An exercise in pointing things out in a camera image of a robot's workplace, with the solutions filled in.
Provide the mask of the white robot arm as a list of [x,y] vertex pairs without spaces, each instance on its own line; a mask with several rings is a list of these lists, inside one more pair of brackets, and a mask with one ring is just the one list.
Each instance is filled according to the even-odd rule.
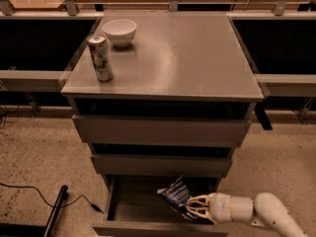
[[309,237],[285,205],[270,193],[260,193],[254,199],[212,193],[189,198],[186,209],[214,224],[238,222],[272,229],[280,237]]

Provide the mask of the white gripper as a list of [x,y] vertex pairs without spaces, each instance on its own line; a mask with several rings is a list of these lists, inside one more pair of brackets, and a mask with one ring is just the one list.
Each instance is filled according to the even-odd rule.
[[191,214],[218,224],[250,223],[254,214],[253,201],[250,198],[234,197],[223,193],[190,197],[186,205],[187,211]]

